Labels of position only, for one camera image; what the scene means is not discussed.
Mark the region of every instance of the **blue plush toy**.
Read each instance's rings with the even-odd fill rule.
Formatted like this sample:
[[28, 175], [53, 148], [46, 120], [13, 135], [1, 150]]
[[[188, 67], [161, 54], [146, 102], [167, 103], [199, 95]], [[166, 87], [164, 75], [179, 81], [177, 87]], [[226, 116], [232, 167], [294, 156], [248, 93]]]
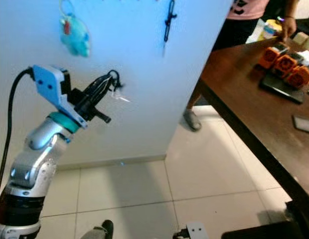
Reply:
[[63, 15], [61, 22], [61, 41], [71, 54], [88, 57], [90, 54], [89, 33], [85, 24], [74, 14]]

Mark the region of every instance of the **robotic arm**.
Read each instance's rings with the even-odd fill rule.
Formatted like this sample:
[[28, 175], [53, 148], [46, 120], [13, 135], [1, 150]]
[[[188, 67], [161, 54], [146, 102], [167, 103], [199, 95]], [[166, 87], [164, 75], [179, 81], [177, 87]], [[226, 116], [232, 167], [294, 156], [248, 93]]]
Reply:
[[0, 196], [0, 239], [36, 238], [40, 212], [59, 157], [73, 134], [80, 127], [86, 128], [87, 121], [94, 116], [110, 122], [95, 106], [109, 90], [122, 87], [114, 70], [97, 78], [84, 91], [71, 90], [67, 70], [34, 65], [29, 72], [39, 94], [55, 105], [58, 112], [51, 113], [27, 136], [23, 152], [11, 167]]

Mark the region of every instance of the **white wall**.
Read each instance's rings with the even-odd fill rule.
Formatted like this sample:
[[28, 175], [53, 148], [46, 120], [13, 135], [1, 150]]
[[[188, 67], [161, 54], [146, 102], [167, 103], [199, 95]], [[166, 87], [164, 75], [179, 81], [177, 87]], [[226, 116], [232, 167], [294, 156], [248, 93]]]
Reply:
[[297, 19], [309, 18], [309, 0], [300, 0], [295, 17]]
[[[72, 86], [85, 88], [116, 69], [130, 104], [106, 97], [98, 119], [75, 135], [61, 164], [164, 155], [232, 0], [176, 0], [165, 57], [164, 20], [169, 0], [72, 0], [92, 39], [89, 58], [74, 57], [59, 40], [58, 0], [0, 0], [0, 157], [8, 94], [15, 76], [32, 64], [70, 71]], [[13, 110], [9, 158], [54, 108], [25, 78]]]

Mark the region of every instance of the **person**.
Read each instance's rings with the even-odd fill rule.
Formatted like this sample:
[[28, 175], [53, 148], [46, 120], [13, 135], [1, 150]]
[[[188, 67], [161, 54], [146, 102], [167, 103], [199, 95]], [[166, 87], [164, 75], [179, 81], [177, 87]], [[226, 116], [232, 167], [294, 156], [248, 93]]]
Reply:
[[[284, 22], [282, 23], [283, 41], [286, 41], [297, 29], [295, 12], [299, 0], [287, 0]], [[269, 0], [234, 0], [230, 12], [217, 37], [212, 51], [244, 44], [254, 31], [260, 17], [263, 16]], [[201, 129], [201, 123], [192, 107], [200, 98], [200, 89], [194, 88], [183, 117], [193, 131]]]

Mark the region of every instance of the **pink shirt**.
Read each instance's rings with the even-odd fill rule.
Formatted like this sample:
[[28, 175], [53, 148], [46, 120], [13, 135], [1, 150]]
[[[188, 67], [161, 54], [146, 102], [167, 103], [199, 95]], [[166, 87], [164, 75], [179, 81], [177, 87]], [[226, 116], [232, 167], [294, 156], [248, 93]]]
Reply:
[[234, 0], [228, 19], [251, 20], [263, 16], [269, 0]]

